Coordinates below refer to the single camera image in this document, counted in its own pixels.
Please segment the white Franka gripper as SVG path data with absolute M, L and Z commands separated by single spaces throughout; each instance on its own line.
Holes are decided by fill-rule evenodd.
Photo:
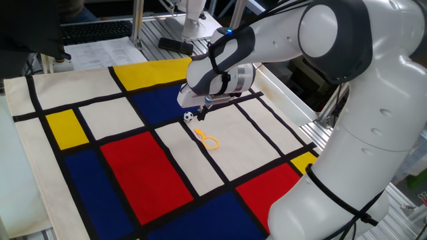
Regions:
M 190 108 L 190 107 L 200 107 L 197 114 L 197 120 L 203 121 L 207 113 L 209 112 L 209 108 L 213 105 L 211 101 L 207 100 L 207 97 L 202 95 L 196 95 L 187 83 L 184 83 L 177 95 L 177 102 L 182 108 Z

